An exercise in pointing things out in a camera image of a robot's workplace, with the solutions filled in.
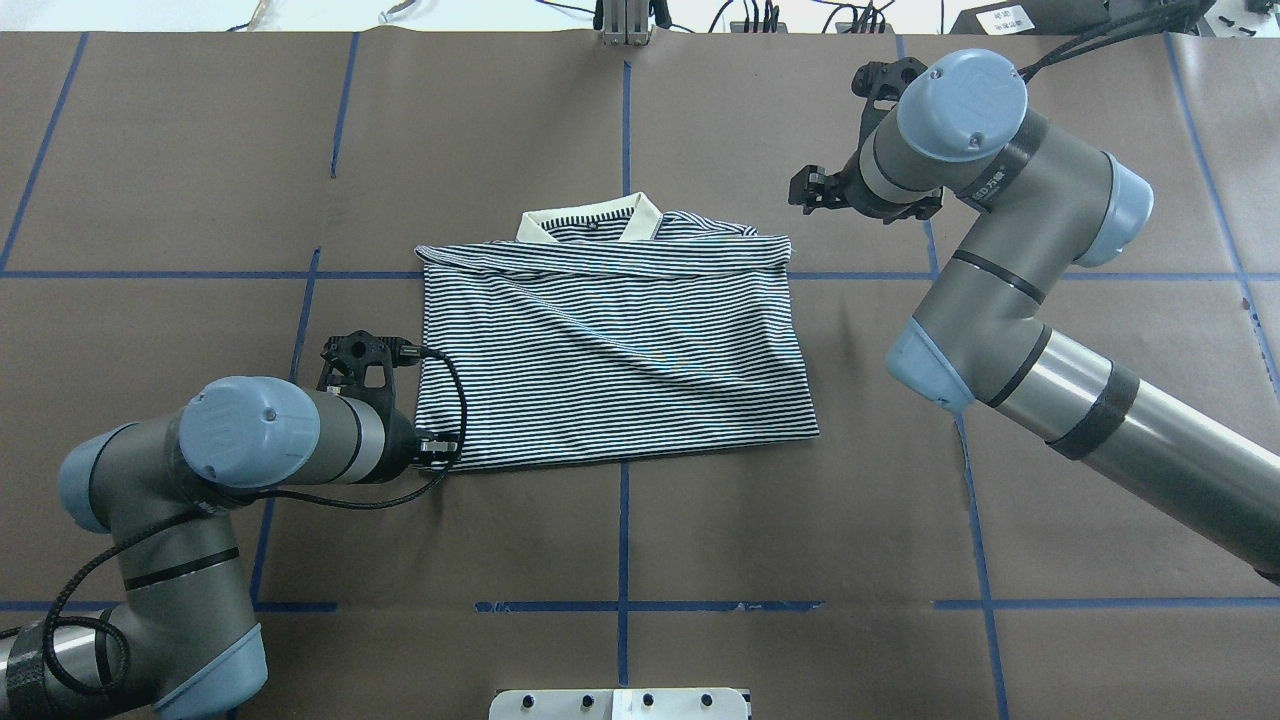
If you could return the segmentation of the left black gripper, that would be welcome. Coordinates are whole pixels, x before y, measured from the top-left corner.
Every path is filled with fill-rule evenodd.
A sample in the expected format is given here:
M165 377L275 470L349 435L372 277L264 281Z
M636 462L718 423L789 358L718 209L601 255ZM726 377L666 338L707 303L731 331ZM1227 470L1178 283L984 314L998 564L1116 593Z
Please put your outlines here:
M448 471L461 456L461 428L425 430L404 415L392 415L385 439L385 474L398 477L408 468Z

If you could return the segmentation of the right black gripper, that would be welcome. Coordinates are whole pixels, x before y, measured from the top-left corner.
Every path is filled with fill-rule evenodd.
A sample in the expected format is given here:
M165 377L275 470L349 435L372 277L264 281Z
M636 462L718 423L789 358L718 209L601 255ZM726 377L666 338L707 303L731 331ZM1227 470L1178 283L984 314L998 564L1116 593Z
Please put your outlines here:
M852 209L863 217L888 225L904 220L929 220L943 206L942 191L916 192L904 190L879 173L874 161L872 179L864 177L864 152L856 151L845 167L835 173L818 165L805 165L788 182L788 204L804 215L817 209Z

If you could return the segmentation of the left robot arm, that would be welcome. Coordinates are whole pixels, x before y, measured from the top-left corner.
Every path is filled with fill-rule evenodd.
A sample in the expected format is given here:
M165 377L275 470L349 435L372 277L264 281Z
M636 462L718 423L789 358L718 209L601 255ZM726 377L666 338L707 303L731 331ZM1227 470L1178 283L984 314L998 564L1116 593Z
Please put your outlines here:
M311 486L443 478L466 425L420 430L387 386L347 395L232 375L180 410L83 442L58 473L76 524L111 537L44 619L3 633L5 719L215 719L268 680L232 511L264 498L326 507Z

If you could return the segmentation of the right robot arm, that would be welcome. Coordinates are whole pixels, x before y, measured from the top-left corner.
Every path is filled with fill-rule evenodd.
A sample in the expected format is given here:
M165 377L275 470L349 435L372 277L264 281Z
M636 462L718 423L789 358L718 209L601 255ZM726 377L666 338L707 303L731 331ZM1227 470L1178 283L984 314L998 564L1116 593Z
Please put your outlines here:
M858 141L838 170L788 186L805 213L929 220L946 193L975 219L886 355L888 374L959 416L983 405L1277 583L1277 455L1044 319L1074 268L1116 259L1151 184L1030 104L1021 69L960 49L868 61Z

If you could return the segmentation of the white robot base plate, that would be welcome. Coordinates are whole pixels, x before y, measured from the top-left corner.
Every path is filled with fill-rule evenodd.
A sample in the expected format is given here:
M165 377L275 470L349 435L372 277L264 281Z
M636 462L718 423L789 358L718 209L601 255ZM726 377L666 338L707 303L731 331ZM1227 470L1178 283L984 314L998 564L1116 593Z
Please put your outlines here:
M751 719L748 691L731 687L508 689L489 719Z

